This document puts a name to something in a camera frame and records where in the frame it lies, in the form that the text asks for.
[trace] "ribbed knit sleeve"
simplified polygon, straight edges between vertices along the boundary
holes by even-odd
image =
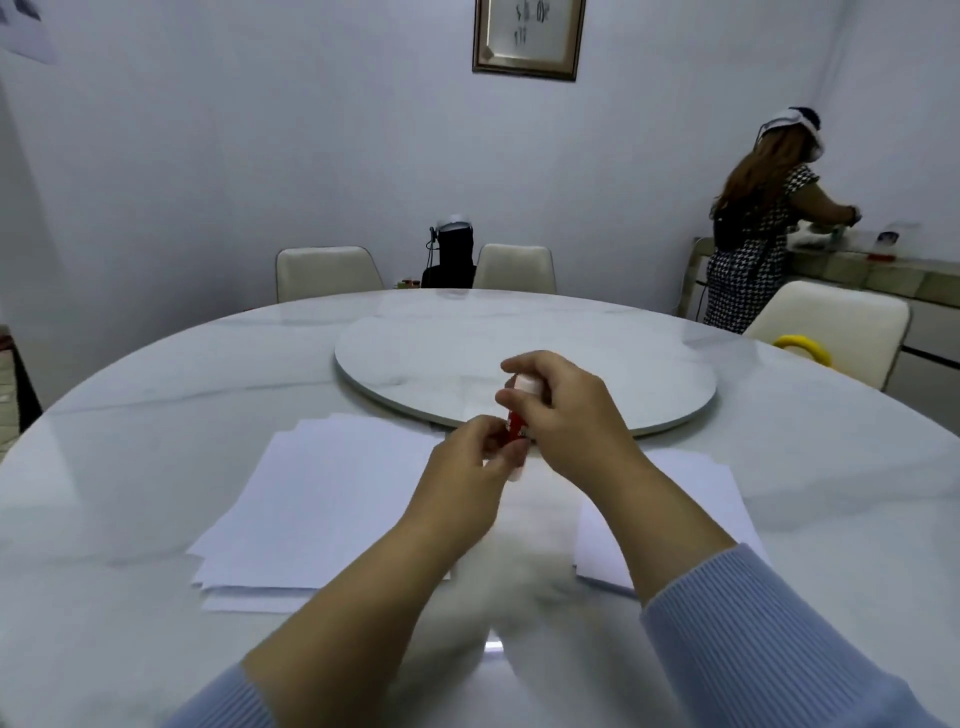
[[[276,728],[274,717],[234,665],[183,705],[163,728]]]
[[[697,726],[942,725],[906,683],[858,652],[748,546],[672,583],[642,621]]]

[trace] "long brown hair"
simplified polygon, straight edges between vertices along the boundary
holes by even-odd
[[[799,125],[767,132],[731,172],[713,209],[754,195],[760,209],[766,209],[777,200],[790,171],[810,158],[813,144],[813,136]]]

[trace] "human arm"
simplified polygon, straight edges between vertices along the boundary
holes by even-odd
[[[805,220],[818,225],[856,225],[860,211],[852,205],[837,205],[816,182],[805,184],[790,195],[790,205],[797,209]]]
[[[547,463],[607,519],[694,724],[941,725],[649,463],[602,381],[548,352],[503,366],[546,379],[549,404],[512,390],[497,401],[519,412]]]
[[[427,600],[490,529],[504,483],[526,456],[528,444],[517,441],[484,464],[504,431],[503,421],[479,417],[438,445],[397,525],[168,728],[368,722]]]

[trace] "calligraphy artwork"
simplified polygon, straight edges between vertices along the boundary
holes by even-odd
[[[576,81],[586,0],[476,0],[473,71]]]

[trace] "yellow handle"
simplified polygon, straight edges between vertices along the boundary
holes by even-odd
[[[825,367],[833,366],[833,357],[830,356],[830,352],[813,339],[808,339],[805,336],[799,336],[797,334],[781,336],[774,342],[774,346],[778,349],[786,349],[787,347],[803,349],[813,357],[813,360],[817,362],[817,364],[823,364]]]

